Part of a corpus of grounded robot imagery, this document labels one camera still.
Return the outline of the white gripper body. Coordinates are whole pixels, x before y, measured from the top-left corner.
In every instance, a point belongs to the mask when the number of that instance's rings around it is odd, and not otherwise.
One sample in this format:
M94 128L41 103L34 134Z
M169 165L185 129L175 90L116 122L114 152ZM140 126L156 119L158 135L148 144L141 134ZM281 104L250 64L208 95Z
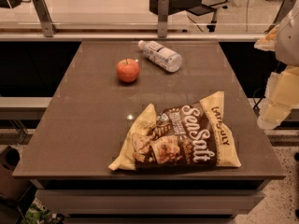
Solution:
M294 7L278 27L276 58L287 65L299 66L299 7Z

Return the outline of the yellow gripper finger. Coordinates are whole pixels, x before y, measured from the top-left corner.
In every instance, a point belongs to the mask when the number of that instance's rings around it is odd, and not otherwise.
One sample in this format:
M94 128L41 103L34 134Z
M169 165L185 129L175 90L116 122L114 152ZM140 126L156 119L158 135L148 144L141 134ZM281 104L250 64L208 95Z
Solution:
M265 37L255 42L254 48L263 51L275 51L279 25L276 25Z
M272 72L264 95L257 124L273 130L299 105L299 67L288 65L280 74Z

